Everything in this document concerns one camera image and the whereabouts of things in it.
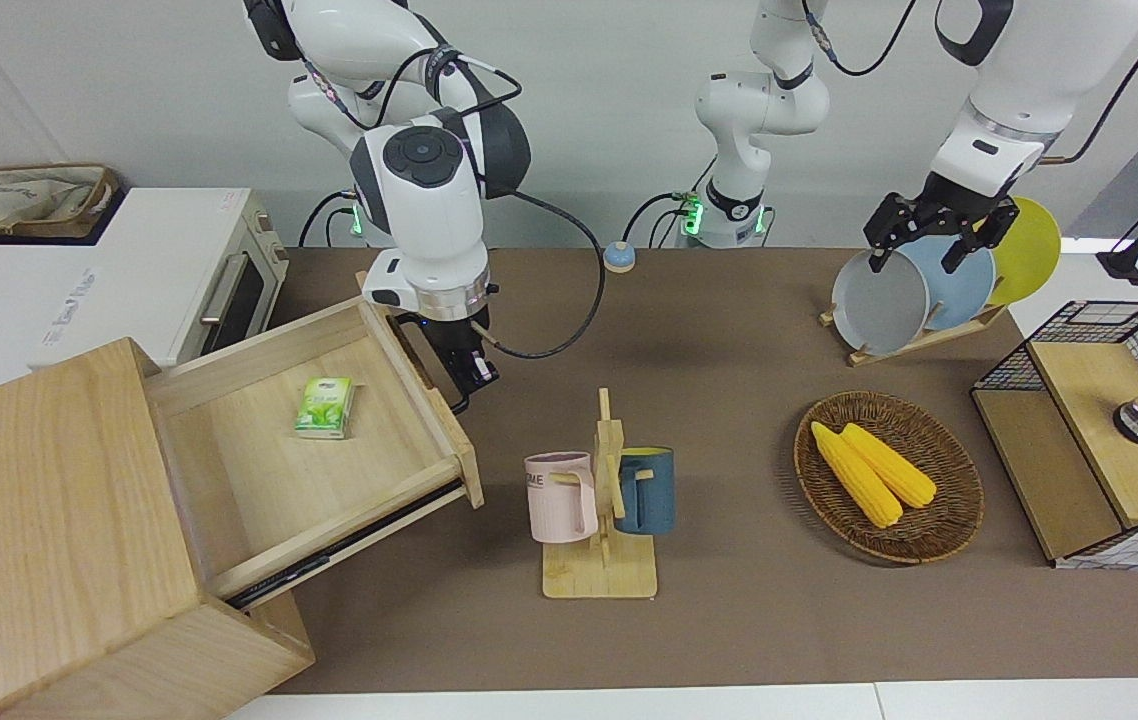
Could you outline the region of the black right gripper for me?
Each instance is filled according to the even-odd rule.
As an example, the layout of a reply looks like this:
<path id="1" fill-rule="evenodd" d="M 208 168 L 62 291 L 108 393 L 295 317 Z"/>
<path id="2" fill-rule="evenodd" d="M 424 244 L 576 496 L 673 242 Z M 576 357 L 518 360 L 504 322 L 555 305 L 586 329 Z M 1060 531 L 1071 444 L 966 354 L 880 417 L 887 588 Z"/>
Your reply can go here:
<path id="1" fill-rule="evenodd" d="M 498 370 L 487 359 L 483 338 L 470 320 L 438 322 L 419 316 L 418 326 L 457 389 L 475 394 L 498 378 Z"/>

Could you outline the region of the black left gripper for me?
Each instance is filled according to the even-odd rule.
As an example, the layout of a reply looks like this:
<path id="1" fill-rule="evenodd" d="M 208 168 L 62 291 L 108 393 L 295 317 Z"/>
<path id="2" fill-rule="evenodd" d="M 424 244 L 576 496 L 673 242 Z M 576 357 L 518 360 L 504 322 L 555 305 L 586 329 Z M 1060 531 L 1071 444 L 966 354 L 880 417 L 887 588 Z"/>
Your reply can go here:
<path id="1" fill-rule="evenodd" d="M 863 224 L 871 273 L 880 273 L 902 245 L 925 235 L 954 235 L 941 259 L 945 273 L 954 274 L 972 254 L 995 249 L 1019 215 L 1007 192 L 988 197 L 931 172 L 916 196 L 887 193 Z"/>

